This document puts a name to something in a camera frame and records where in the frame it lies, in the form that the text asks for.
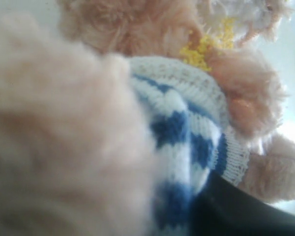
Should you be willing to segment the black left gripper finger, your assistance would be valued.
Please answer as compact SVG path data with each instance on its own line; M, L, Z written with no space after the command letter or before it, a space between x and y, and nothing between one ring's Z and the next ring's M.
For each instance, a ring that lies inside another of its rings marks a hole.
M269 206L211 172L191 205L191 236L295 236L295 215Z

